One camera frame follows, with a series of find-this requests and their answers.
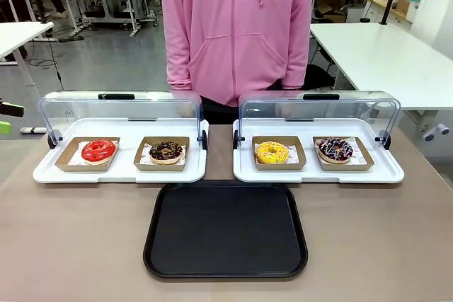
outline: white tray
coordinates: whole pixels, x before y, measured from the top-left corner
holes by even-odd
[[[209,124],[200,123],[208,133]],[[190,138],[190,152],[184,171],[139,171],[134,157],[145,136],[184,136]],[[68,173],[55,166],[67,144],[74,137],[120,137],[120,149],[105,173]],[[131,122],[124,119],[83,119],[75,122],[64,134],[64,141],[49,151],[33,171],[40,183],[94,182],[195,182],[205,174],[207,152],[197,141],[197,126],[192,120],[157,120]]]
[[[239,121],[233,124],[233,134]],[[374,141],[376,134],[363,120],[315,119],[313,122],[286,122],[284,119],[243,120],[241,142],[233,150],[234,175],[244,182],[346,182],[346,183],[398,183],[404,172],[390,151]],[[305,151],[306,165],[301,170],[259,171],[253,159],[253,136],[298,136]],[[314,149],[313,136],[359,137],[374,160],[367,171],[323,171]]]

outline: display case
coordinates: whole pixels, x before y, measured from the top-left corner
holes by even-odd
[[[205,174],[209,129],[201,120],[200,104],[199,95],[192,91],[49,93],[38,109],[51,150],[33,177],[42,183],[195,182]],[[77,163],[81,141],[96,139],[116,145],[111,164],[102,168]],[[147,166],[150,153],[141,148],[165,141],[184,143],[178,165]]]
[[[399,113],[399,102],[383,92],[259,91],[243,95],[239,120],[233,126],[234,174],[245,182],[400,182],[404,172],[389,150]],[[261,160],[254,152],[260,145],[252,142],[256,137],[276,142],[280,137],[298,138],[305,157],[302,169],[260,170]],[[331,164],[320,157],[320,143],[332,138],[351,144],[354,153],[349,163]]]

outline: clear plastic cover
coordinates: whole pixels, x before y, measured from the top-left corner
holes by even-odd
[[[38,109],[54,145],[63,140],[75,123],[84,120],[150,124],[183,120],[196,129],[201,143],[200,104],[199,95],[192,91],[61,91],[43,97]]]
[[[320,122],[362,120],[385,144],[400,111],[400,103],[379,91],[256,91],[239,99],[239,135],[257,122]]]

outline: chocolate glazed donut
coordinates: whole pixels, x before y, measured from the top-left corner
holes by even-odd
[[[154,144],[149,151],[153,162],[157,164],[174,164],[183,155],[183,148],[174,141],[163,141]]]

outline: sprinkled chocolate donut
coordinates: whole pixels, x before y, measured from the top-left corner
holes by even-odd
[[[325,161],[329,163],[346,163],[352,157],[351,145],[340,138],[327,138],[319,143],[319,152]]]

